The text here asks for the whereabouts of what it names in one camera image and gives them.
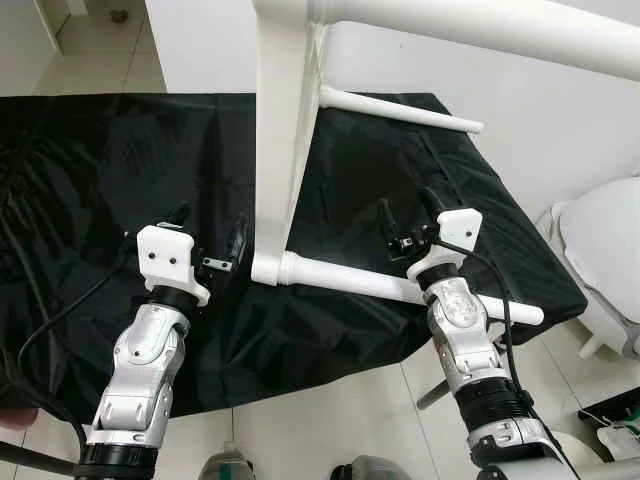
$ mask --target white toilet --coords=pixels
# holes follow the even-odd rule
[[[640,178],[616,180],[553,205],[537,227],[589,301],[580,321],[601,345],[640,359]]]

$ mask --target white metal frame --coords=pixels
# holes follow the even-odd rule
[[[251,276],[284,283],[324,268],[326,288],[358,291],[354,270],[285,255],[319,107],[479,133],[482,123],[361,95],[324,83],[326,29],[353,21],[547,60],[640,81],[640,28],[545,0],[253,0],[258,27],[255,254]],[[360,271],[362,274],[379,275]],[[406,279],[379,278],[369,295],[407,301]]]

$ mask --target black cloth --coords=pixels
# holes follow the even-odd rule
[[[445,112],[430,94],[384,96]],[[0,208],[19,239],[49,315],[101,279],[123,232],[183,201],[186,227],[207,256],[231,258],[209,306],[192,321],[176,379],[174,415],[230,407],[398,362],[430,337],[416,305],[307,286],[250,281],[255,98],[248,94],[82,95],[0,99]],[[390,263],[376,205],[386,197],[404,227],[424,216],[417,189],[484,215],[477,251],[512,298],[545,321],[516,327],[517,343],[575,316],[586,301],[500,179],[462,133],[351,112],[318,114],[288,249],[403,276]],[[468,259],[478,293],[493,277]],[[97,294],[30,350],[30,375],[82,421],[110,378],[112,347],[143,301],[135,255]],[[25,405],[7,379],[42,315],[24,269],[0,233],[0,406]]]

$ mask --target white pole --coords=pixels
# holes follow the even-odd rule
[[[640,81],[640,28],[545,0],[320,0],[354,21]]]
[[[385,102],[364,95],[343,92],[323,85],[320,89],[320,106],[334,107],[352,112],[367,113],[378,117],[393,118],[405,122],[432,125],[460,132],[480,133],[484,128],[481,122],[452,117],[442,113],[407,107],[393,102]]]
[[[261,267],[260,260],[259,257],[254,259],[254,268]],[[280,285],[311,285],[424,305],[422,291],[417,284],[406,278],[312,260],[288,251],[282,256],[278,283]],[[478,295],[478,299],[487,310],[487,315],[491,318],[504,319],[502,300],[485,295]],[[509,302],[509,310],[513,322],[540,325],[544,319],[543,311],[531,305]]]

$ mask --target tiled floor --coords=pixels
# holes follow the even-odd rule
[[[71,16],[58,33],[64,55],[54,58],[34,94],[166,91],[143,0],[92,0],[88,16]],[[109,11],[126,8],[117,24]]]
[[[591,442],[576,411],[637,386],[640,365],[606,349],[580,360],[577,354],[584,336],[575,321],[558,325],[518,347],[516,361],[521,381],[547,424]],[[415,479],[475,478],[477,469],[469,461],[465,427],[453,398],[448,395],[422,412],[414,407],[442,378],[429,343],[401,365],[232,410],[173,419],[156,479],[195,480],[206,459],[229,440],[255,463],[262,479],[294,480],[301,472],[305,478],[325,479],[332,467],[360,454],[390,458]],[[21,444],[24,435],[1,429],[0,434],[0,439],[15,444]],[[70,427],[44,412],[24,435],[24,446],[77,458]],[[0,462],[0,480],[12,478],[64,477]]]

